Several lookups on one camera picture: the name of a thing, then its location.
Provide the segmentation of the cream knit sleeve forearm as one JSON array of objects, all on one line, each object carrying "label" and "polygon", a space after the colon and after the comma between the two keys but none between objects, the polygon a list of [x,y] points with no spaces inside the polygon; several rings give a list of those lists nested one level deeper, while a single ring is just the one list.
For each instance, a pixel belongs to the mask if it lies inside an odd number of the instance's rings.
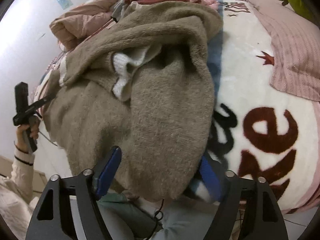
[{"label": "cream knit sleeve forearm", "polygon": [[1,216],[18,239],[25,239],[38,197],[33,196],[34,154],[15,150],[11,177],[1,177]]}]

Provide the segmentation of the person's left hand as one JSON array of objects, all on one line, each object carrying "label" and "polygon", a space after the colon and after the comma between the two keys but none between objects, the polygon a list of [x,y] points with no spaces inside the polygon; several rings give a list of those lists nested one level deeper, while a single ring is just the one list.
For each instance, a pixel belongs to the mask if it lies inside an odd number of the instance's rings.
[{"label": "person's left hand", "polygon": [[32,126],[20,125],[16,129],[15,146],[24,153],[30,153],[29,139],[36,140],[39,137],[39,119],[35,119],[31,124]]}]

